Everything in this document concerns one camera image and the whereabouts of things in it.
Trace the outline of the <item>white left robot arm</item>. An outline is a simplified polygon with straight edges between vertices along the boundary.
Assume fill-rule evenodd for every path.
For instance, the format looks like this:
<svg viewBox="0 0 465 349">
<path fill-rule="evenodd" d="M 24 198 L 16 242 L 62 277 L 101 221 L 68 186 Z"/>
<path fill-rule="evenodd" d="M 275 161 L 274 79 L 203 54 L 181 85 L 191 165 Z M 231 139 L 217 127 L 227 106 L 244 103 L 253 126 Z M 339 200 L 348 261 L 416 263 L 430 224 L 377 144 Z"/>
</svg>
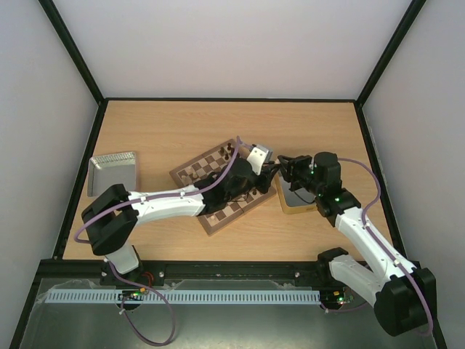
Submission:
<svg viewBox="0 0 465 349">
<path fill-rule="evenodd" d="M 267 194 L 277 169 L 270 162 L 257 174 L 249 161 L 235 159 L 224 169 L 177 190 L 130 192 L 123 184 L 114 184 L 81 213 L 86 242 L 94 255 L 106 258 L 125 276 L 141 267 L 136 249 L 128 243 L 138 225 L 172 217 L 216 217 L 228 206 L 247 202 L 253 191 Z"/>
</svg>

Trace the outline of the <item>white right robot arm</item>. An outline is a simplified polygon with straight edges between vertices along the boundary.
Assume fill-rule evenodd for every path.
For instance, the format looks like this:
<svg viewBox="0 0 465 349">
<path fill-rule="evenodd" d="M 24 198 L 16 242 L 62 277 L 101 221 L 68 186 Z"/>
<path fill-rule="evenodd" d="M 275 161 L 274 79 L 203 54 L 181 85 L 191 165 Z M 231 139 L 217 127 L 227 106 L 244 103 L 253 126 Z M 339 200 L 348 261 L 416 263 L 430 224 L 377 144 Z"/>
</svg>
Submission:
<svg viewBox="0 0 465 349">
<path fill-rule="evenodd" d="M 362 266 L 341 249 L 328 250 L 319 256 L 318 279 L 327 285 L 340 281 L 359 294 L 389 335 L 426 326 L 422 334 L 429 336 L 437 314 L 435 277 L 400 254 L 368 219 L 368 209 L 342 185 L 343 159 L 330 152 L 278 159 L 291 190 L 310 192 L 319 213 L 352 242 L 367 264 Z"/>
</svg>

